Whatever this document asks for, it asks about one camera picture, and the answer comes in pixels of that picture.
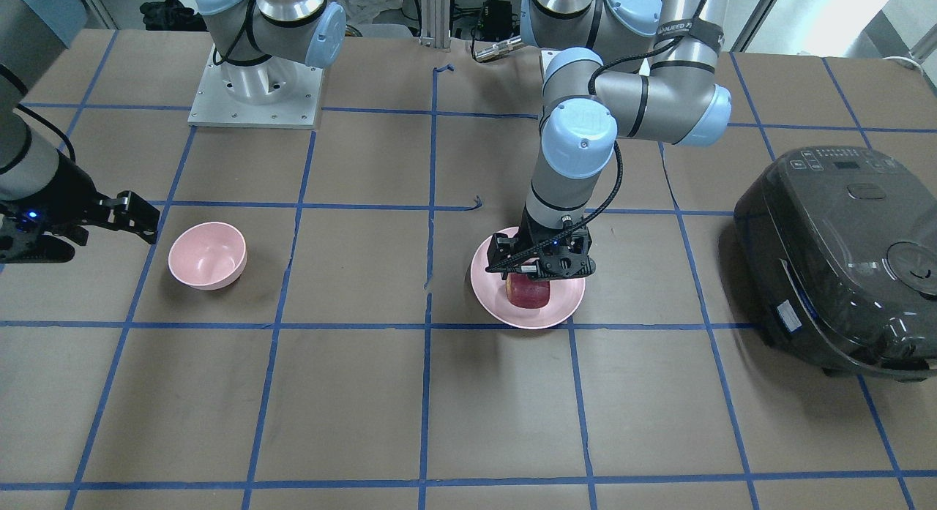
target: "sticker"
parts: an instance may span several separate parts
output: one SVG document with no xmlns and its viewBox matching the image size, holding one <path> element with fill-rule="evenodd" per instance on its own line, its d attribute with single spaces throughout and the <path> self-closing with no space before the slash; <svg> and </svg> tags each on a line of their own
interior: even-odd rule
<svg viewBox="0 0 937 510">
<path fill-rule="evenodd" d="M 793 333 L 803 326 L 800 320 L 797 319 L 797 313 L 794 312 L 794 308 L 791 307 L 790 300 L 784 300 L 784 303 L 777 306 L 777 315 L 779 315 L 780 320 L 784 322 L 784 327 L 787 327 L 788 333 Z"/>
</svg>

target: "pink plate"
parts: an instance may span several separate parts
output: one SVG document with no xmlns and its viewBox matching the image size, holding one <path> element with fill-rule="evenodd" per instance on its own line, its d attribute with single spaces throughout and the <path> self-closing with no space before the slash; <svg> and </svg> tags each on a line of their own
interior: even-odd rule
<svg viewBox="0 0 937 510">
<path fill-rule="evenodd" d="M 194 289 L 220 289 L 244 272 L 247 243 L 240 230 L 228 223 L 201 223 L 175 240 L 168 263 L 178 281 Z"/>
<path fill-rule="evenodd" d="M 513 236 L 518 233 L 518 227 L 506 228 L 501 230 L 501 233 Z M 485 267 L 488 266 L 489 243 L 491 237 L 484 240 L 478 250 L 475 250 L 475 256 L 471 260 L 471 286 L 482 307 L 496 319 L 521 329 L 545 329 L 566 320 L 579 308 L 583 294 L 586 293 L 585 277 L 550 281 L 550 301 L 542 309 L 521 309 L 513 306 L 508 301 L 506 281 L 501 279 L 501 274 L 485 272 Z"/>
</svg>

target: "pink bowl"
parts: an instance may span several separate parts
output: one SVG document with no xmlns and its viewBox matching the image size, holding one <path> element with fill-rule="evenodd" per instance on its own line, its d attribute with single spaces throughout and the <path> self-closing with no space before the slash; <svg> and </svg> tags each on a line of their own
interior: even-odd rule
<svg viewBox="0 0 937 510">
<path fill-rule="evenodd" d="M 175 279 L 201 290 L 230 285 L 244 272 L 247 242 L 240 230 L 212 221 L 182 233 L 170 249 L 170 272 Z"/>
</svg>

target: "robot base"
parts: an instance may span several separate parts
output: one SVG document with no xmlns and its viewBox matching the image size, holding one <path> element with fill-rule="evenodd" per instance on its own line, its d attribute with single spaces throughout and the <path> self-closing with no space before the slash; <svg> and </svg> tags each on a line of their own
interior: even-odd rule
<svg viewBox="0 0 937 510">
<path fill-rule="evenodd" d="M 514 236 L 518 227 L 511 227 L 499 232 Z M 487 237 L 475 250 L 471 260 L 471 286 L 479 303 L 496 319 L 508 326 L 520 329 L 545 329 L 562 323 L 579 308 L 586 293 L 586 279 L 577 277 L 573 280 L 550 281 L 550 301 L 542 309 L 521 309 L 508 301 L 506 281 L 501 274 L 487 273 L 488 243 Z"/>
<path fill-rule="evenodd" d="M 283 60 L 281 64 L 295 67 L 296 83 L 292 84 L 290 94 L 274 103 L 248 104 L 228 93 L 221 66 L 212 64 L 212 54 L 209 53 L 198 92 L 192 100 L 192 110 L 188 113 L 188 123 L 208 127 L 314 130 L 321 107 L 324 70 L 289 60 Z"/>
</svg>

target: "metal base plate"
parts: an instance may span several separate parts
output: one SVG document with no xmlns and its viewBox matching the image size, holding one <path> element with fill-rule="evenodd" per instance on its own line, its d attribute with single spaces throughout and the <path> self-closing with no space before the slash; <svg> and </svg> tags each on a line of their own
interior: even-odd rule
<svg viewBox="0 0 937 510">
<path fill-rule="evenodd" d="M 272 104 L 247 104 L 228 93 L 221 67 L 212 64 L 208 53 L 205 70 L 201 74 L 198 92 L 188 113 L 192 126 L 209 127 L 285 127 L 285 129 L 314 130 L 318 126 L 321 109 L 322 79 L 325 72 L 318 67 L 296 67 L 297 83 L 290 97 Z"/>
</svg>

